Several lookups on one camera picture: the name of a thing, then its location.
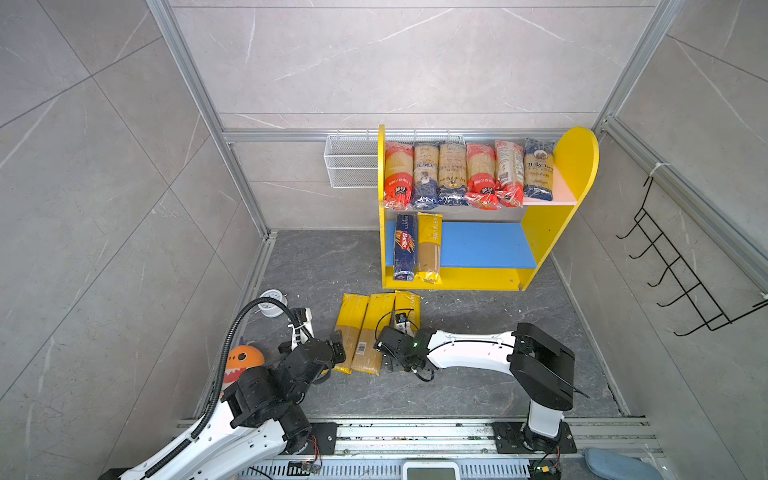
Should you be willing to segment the dark blue spaghetti No5 bag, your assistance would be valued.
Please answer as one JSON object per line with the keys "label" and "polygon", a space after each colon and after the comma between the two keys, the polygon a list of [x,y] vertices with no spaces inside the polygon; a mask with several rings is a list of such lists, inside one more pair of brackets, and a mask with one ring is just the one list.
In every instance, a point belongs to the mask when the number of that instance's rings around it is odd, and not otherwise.
{"label": "dark blue spaghetti No5 bag", "polygon": [[393,279],[413,281],[417,266],[417,217],[414,214],[398,214],[395,222],[393,247]]}

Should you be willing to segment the yellow Pastatime spaghetti bag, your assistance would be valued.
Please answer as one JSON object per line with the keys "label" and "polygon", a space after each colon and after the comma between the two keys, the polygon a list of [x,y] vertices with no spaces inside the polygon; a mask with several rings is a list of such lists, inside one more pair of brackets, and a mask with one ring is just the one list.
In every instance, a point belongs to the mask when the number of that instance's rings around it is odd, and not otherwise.
{"label": "yellow Pastatime spaghetti bag", "polygon": [[417,218],[417,276],[423,282],[439,285],[442,283],[442,216],[438,214],[419,213]]}

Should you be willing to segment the blue Ankara bag label down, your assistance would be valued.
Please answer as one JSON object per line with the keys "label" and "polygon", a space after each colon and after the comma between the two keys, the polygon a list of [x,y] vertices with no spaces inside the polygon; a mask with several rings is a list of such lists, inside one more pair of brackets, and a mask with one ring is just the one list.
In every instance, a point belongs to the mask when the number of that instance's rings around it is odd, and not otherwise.
{"label": "blue Ankara bag label down", "polygon": [[431,210],[438,204],[439,148],[436,144],[414,146],[412,205],[417,210]]}

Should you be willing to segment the red clear spaghetti bag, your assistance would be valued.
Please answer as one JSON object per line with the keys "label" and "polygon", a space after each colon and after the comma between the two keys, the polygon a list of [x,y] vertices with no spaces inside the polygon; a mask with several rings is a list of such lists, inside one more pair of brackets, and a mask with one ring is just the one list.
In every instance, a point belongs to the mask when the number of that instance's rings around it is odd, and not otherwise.
{"label": "red clear spaghetti bag", "polygon": [[406,210],[413,191],[414,147],[387,142],[384,160],[384,205],[393,210]]}

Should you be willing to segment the red white-label spaghetti bag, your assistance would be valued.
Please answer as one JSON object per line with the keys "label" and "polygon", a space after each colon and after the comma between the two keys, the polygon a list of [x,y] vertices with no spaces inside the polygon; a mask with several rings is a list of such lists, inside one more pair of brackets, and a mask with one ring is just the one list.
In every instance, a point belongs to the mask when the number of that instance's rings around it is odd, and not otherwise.
{"label": "red white-label spaghetti bag", "polygon": [[496,141],[496,195],[506,207],[523,206],[524,149],[510,141]]}

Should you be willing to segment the blue Ankara spaghetti bag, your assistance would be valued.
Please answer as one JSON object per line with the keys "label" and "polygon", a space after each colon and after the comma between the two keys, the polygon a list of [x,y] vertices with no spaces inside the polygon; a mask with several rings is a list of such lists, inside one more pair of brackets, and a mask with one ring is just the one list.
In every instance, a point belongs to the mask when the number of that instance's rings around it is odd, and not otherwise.
{"label": "blue Ankara spaghetti bag", "polygon": [[524,146],[524,195],[551,201],[554,185],[553,141],[527,138]]}

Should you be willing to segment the blue-end Chinese spaghetti bag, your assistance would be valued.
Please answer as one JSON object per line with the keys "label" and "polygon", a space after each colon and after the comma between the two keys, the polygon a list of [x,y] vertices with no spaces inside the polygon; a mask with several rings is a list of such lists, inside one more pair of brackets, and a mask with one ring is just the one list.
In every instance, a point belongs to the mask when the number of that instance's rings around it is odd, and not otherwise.
{"label": "blue-end Chinese spaghetti bag", "polygon": [[442,143],[438,159],[438,201],[441,205],[466,206],[466,147],[460,143]]}

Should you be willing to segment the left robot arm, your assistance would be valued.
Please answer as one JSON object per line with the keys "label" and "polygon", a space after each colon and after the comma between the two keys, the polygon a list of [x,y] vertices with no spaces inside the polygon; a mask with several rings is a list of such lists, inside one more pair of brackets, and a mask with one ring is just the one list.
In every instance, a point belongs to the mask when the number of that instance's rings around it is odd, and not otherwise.
{"label": "left robot arm", "polygon": [[228,479],[245,467],[302,450],[312,426],[300,408],[310,386],[346,360],[342,334],[310,339],[278,364],[247,369],[215,408],[139,465],[103,479]]}

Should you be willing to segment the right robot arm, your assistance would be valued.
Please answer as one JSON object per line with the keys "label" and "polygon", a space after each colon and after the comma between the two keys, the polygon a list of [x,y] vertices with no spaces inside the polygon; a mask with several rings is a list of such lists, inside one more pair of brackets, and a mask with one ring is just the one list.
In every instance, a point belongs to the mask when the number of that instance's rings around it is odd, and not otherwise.
{"label": "right robot arm", "polygon": [[523,422],[491,424],[501,454],[572,454],[577,451],[564,417],[573,409],[575,354],[532,323],[498,334],[456,334],[422,328],[413,336],[385,327],[375,349],[403,370],[427,372],[431,381],[440,369],[473,368],[513,377],[529,397]]}

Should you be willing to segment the pink upper shelf board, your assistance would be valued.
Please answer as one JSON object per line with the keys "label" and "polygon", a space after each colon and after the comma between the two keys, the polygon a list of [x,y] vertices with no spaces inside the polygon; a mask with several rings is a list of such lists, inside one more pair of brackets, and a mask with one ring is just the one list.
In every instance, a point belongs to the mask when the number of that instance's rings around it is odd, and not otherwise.
{"label": "pink upper shelf board", "polygon": [[557,167],[553,168],[553,198],[549,201],[525,196],[523,205],[532,206],[575,206],[577,199],[571,192]]}

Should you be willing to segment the round white gauge clock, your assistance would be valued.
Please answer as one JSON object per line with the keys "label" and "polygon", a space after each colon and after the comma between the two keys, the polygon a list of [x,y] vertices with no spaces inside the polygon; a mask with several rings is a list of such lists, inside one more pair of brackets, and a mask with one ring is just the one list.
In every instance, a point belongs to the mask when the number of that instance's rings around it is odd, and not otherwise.
{"label": "round white gauge clock", "polygon": [[[260,298],[271,298],[284,306],[287,305],[287,299],[285,295],[278,289],[265,290],[260,294]],[[276,318],[283,314],[283,309],[276,305],[274,302],[262,302],[259,304],[258,308],[267,318]]]}

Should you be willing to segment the orange monster toy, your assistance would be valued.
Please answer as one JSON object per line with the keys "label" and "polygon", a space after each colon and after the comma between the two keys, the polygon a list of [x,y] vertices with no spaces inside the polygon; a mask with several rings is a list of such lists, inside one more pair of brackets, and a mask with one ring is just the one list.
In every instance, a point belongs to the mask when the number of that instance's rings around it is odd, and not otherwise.
{"label": "orange monster toy", "polygon": [[262,366],[264,362],[262,352],[253,346],[242,345],[232,349],[226,359],[222,389],[236,382],[247,369]]}

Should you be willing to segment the white digital display device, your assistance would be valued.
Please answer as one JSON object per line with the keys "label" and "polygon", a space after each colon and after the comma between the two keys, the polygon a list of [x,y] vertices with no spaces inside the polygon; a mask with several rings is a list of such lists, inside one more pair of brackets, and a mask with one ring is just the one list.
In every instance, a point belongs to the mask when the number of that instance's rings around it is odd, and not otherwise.
{"label": "white digital display device", "polygon": [[459,465],[451,460],[407,460],[402,466],[403,480],[460,480]]}

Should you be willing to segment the yellow shelf unit frame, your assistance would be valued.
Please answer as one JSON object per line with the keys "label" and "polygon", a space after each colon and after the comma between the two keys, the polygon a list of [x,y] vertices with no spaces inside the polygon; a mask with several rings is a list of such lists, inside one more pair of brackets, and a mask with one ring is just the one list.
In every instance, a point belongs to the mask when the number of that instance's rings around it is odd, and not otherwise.
{"label": "yellow shelf unit frame", "polygon": [[[385,127],[379,129],[378,181],[384,181]],[[510,140],[518,143],[532,137],[554,140],[554,167],[578,201],[575,206],[502,207],[482,210],[471,206],[439,206],[435,213],[451,222],[519,223],[522,225],[532,253],[537,260],[533,269],[441,269],[439,290],[524,291],[553,250],[556,242],[574,217],[591,189],[599,166],[599,146],[594,133],[576,127],[570,130],[449,130],[464,136],[465,142],[491,143]]]}

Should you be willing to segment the black wall hook rack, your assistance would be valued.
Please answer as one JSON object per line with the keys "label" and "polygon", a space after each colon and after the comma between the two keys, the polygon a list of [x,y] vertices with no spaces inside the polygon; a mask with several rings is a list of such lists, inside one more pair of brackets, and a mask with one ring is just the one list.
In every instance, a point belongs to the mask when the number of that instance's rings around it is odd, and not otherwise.
{"label": "black wall hook rack", "polygon": [[688,330],[674,331],[673,335],[677,338],[684,338],[701,330],[716,332],[745,317],[767,311],[767,295],[764,294],[761,300],[751,305],[745,312],[734,317],[726,313],[723,306],[696,273],[692,264],[650,214],[647,203],[653,185],[654,178],[651,175],[647,176],[642,184],[644,188],[643,198],[640,207],[632,217],[630,228],[626,233],[616,235],[615,238],[627,240],[633,234],[639,233],[645,241],[645,247],[641,252],[629,254],[628,257],[632,260],[640,260],[653,252],[662,262],[663,269],[658,279],[655,282],[647,282],[646,285],[649,288],[657,288],[667,278],[671,278],[678,293],[666,302],[657,302],[658,308],[669,309],[680,302],[685,302],[693,309],[698,323]]}

